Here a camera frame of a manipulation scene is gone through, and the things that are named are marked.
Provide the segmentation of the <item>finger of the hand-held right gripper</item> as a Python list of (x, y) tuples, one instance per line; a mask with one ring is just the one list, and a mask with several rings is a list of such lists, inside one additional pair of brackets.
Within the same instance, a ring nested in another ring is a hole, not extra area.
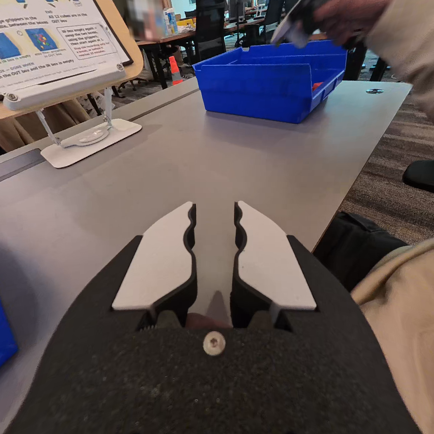
[(307, 34), (303, 29), (291, 27), (288, 39), (296, 48), (304, 48), (309, 42), (309, 34)]
[(294, 42), (297, 32), (299, 30), (299, 24), (294, 21), (290, 15), (287, 15), (284, 20), (275, 29), (271, 38), (272, 45), (280, 45), (284, 41)]

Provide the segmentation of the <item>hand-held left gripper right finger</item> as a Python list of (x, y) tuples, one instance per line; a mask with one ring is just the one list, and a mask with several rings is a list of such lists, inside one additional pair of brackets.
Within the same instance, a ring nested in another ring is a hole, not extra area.
[(244, 201), (235, 203), (233, 300), (245, 312), (315, 311), (317, 303), (285, 231)]

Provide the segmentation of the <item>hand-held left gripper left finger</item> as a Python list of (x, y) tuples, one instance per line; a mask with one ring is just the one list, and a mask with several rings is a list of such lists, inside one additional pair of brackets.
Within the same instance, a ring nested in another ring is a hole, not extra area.
[(112, 302), (121, 310), (188, 310), (197, 297), (196, 204), (183, 203), (142, 235)]

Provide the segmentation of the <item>blue plastic bin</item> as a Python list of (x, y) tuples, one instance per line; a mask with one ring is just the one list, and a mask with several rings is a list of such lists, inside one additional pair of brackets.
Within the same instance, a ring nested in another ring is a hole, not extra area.
[(5, 365), (17, 351), (18, 345), (2, 303), (0, 303), (0, 367)]
[(236, 48), (193, 69), (207, 111), (299, 124), (342, 82), (346, 62), (345, 49), (314, 40)]

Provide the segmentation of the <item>person's right forearm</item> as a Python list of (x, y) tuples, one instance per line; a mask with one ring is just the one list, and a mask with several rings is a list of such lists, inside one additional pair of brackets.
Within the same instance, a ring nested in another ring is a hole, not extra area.
[(413, 85), (421, 111), (434, 119), (434, 2), (392, 1), (366, 38), (368, 48)]

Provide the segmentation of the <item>person's right hand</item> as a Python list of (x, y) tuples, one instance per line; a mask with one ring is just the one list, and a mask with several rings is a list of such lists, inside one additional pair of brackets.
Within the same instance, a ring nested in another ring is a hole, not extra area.
[(327, 38), (341, 46), (357, 31), (369, 33), (390, 3), (390, 0), (332, 0), (315, 9), (313, 18)]

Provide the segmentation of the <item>person's black pants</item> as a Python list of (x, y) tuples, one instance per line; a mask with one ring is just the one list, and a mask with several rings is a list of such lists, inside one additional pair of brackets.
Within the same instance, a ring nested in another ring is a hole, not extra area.
[(351, 292), (380, 260), (401, 247), (409, 245), (372, 220), (340, 211), (313, 255)]

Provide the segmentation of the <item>wooden top office table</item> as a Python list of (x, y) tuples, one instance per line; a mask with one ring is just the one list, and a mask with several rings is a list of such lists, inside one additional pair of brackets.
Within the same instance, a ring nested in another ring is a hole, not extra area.
[[(225, 23), (223, 29), (223, 36), (230, 34), (238, 34), (240, 30), (246, 30), (251, 26), (260, 26), (265, 22), (265, 17), (258, 19), (253, 18), (247, 20), (242, 24)], [(167, 37), (160, 38), (158, 41), (142, 41), (137, 40), (136, 44), (139, 49), (144, 52), (144, 57), (149, 61), (151, 67), (151, 73), (155, 81), (159, 82), (162, 89), (167, 88), (167, 81), (164, 74), (163, 66), (160, 61), (159, 53), (162, 45), (187, 45), (187, 54), (191, 54), (191, 48), (193, 42), (195, 42), (196, 31), (191, 30), (181, 34), (175, 34)]]

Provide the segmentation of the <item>orange traffic cone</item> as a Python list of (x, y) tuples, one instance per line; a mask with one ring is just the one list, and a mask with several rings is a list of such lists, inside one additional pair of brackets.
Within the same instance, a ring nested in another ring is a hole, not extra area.
[(177, 85), (183, 82), (180, 70), (178, 68), (176, 59), (174, 56), (169, 57), (170, 62), (170, 68), (171, 68), (171, 78), (172, 78), (172, 85)]

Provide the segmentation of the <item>white and wooden book stand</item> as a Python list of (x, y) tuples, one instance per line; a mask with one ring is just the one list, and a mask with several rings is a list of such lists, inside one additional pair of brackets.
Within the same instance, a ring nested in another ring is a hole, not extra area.
[[(134, 122), (112, 118), (112, 87), (138, 76), (143, 68), (143, 60), (139, 48), (114, 1), (97, 1), (97, 3), (113, 32), (132, 58), (132, 64), (128, 66), (123, 66), (122, 63), (112, 64), (111, 67), (105, 69), (99, 68), (93, 72), (77, 74), (68, 78), (28, 86), (12, 93), (1, 94), (1, 119), (36, 112), (52, 141), (52, 145), (43, 149), (41, 155), (57, 169), (84, 160), (138, 133), (142, 128)], [(105, 114), (102, 116), (102, 123), (65, 139), (58, 138), (51, 131), (43, 114), (45, 108), (100, 90), (104, 91), (105, 99)]]

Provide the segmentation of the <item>newspaper sheet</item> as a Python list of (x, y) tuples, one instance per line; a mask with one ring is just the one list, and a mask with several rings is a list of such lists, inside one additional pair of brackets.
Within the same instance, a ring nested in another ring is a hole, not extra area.
[(105, 114), (105, 99), (104, 95), (100, 92), (82, 95), (77, 97), (76, 100), (90, 118)]

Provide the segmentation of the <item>printed instruction sheet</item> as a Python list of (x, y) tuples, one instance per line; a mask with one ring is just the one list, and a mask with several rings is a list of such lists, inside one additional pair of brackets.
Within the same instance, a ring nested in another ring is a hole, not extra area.
[(133, 63), (93, 0), (2, 0), (0, 58), (1, 94)]

